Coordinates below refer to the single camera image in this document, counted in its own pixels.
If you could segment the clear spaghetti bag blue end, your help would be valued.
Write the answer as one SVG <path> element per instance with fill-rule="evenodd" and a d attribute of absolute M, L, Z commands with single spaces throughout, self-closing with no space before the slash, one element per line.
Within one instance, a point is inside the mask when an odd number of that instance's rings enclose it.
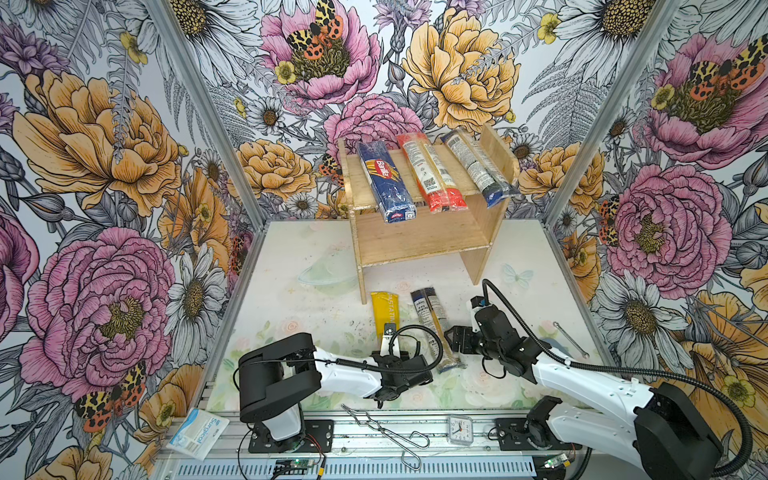
<path fill-rule="evenodd" d="M 448 327 L 447 315 L 441 301 L 439 300 L 434 287 L 426 287 L 412 291 L 411 300 L 416 310 L 419 323 L 435 333 L 438 337 L 435 340 L 428 335 L 428 345 L 430 354 L 436 357 L 439 353 L 438 346 L 443 347 L 443 356 L 436 367 L 438 373 L 445 373 L 450 370 L 464 369 L 466 365 L 461 359 L 452 352 L 450 345 L 444 337 Z"/>

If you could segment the yellow Pastatime spaghetti bag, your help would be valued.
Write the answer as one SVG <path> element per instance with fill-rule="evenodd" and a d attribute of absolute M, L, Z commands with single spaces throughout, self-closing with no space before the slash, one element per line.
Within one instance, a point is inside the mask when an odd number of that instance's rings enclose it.
<path fill-rule="evenodd" d="M 381 341 L 388 325 L 393 326 L 395 330 L 400 327 L 399 296 L 390 292 L 372 292 L 371 305 L 376 336 Z"/>

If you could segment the red spaghetti bag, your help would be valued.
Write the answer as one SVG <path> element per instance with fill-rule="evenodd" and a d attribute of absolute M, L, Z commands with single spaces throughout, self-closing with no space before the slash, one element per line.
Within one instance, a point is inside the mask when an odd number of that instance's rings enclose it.
<path fill-rule="evenodd" d="M 408 159 L 419 191 L 431 213 L 468 209 L 453 177 L 425 134 L 409 132 L 398 135 L 397 141 Z"/>

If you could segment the blue Barilla spaghetti box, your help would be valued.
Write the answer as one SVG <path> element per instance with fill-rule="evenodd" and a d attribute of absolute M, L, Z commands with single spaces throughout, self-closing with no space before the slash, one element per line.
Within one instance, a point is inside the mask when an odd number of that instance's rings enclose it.
<path fill-rule="evenodd" d="M 417 208 L 383 141 L 358 142 L 357 153 L 385 223 L 414 220 Z"/>

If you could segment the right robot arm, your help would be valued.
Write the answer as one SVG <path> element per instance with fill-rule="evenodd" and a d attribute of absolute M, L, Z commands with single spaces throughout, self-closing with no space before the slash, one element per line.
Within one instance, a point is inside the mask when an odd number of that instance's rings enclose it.
<path fill-rule="evenodd" d="M 472 325 L 447 330 L 452 351 L 494 360 L 505 373 L 554 392 L 527 415 L 531 444 L 589 447 L 652 479 L 713 477 L 722 443 L 679 388 L 580 369 L 549 343 L 520 335 L 494 305 L 475 304 L 472 316 Z"/>

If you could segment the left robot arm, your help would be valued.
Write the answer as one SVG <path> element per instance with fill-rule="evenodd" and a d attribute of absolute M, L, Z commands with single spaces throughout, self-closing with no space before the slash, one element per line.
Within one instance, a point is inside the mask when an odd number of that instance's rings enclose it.
<path fill-rule="evenodd" d="M 301 402 L 318 392 L 351 395 L 381 406 L 431 383 L 443 350 L 431 362 L 419 353 L 407 356 L 395 348 L 405 331 L 395 331 L 380 350 L 364 358 L 330 353 L 306 332 L 244 354 L 233 374 L 240 421 L 263 427 L 274 441 L 283 442 L 304 433 Z"/>

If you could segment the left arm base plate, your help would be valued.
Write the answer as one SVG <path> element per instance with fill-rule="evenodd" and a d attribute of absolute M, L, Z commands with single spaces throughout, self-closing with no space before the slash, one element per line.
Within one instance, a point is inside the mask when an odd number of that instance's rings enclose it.
<path fill-rule="evenodd" d="M 263 422 L 256 422 L 247 450 L 251 454 L 329 453 L 333 445 L 334 427 L 333 420 L 305 420 L 303 430 L 297 435 L 276 440 Z"/>

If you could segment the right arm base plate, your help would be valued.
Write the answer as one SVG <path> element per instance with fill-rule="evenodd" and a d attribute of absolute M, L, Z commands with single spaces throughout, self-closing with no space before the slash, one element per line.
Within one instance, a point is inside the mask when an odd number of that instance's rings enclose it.
<path fill-rule="evenodd" d="M 497 418 L 488 432 L 489 440 L 496 441 L 501 451 L 576 451 L 582 445 L 563 443 L 558 440 L 546 424 L 531 424 L 527 418 Z"/>

